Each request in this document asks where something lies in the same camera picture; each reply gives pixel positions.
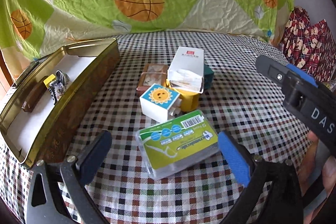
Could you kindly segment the right hand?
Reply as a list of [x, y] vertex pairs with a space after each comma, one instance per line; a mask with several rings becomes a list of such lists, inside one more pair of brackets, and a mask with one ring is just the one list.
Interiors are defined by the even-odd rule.
[[304, 195], [313, 183], [322, 176], [324, 192], [328, 197], [335, 186], [335, 157], [311, 130], [307, 133], [311, 145], [299, 168], [298, 180]]

